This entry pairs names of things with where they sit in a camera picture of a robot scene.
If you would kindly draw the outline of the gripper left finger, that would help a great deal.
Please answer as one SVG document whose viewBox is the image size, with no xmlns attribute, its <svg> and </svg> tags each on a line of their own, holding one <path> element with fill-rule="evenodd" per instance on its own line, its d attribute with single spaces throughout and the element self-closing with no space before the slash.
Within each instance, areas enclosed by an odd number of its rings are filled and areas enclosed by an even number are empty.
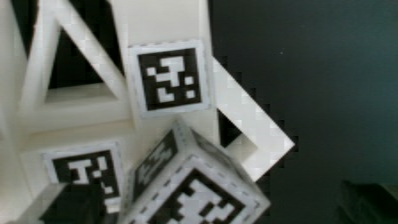
<svg viewBox="0 0 398 224">
<path fill-rule="evenodd" d="M 102 193 L 97 185 L 49 184 L 15 224 L 101 224 Z"/>
</svg>

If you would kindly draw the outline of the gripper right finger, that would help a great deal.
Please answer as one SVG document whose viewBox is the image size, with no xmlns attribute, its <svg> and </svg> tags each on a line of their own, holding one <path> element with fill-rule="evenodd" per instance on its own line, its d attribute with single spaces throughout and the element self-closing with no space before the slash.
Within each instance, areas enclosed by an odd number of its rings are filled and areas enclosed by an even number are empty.
<svg viewBox="0 0 398 224">
<path fill-rule="evenodd" d="M 340 182 L 335 224 L 398 224 L 398 184 Z"/>
</svg>

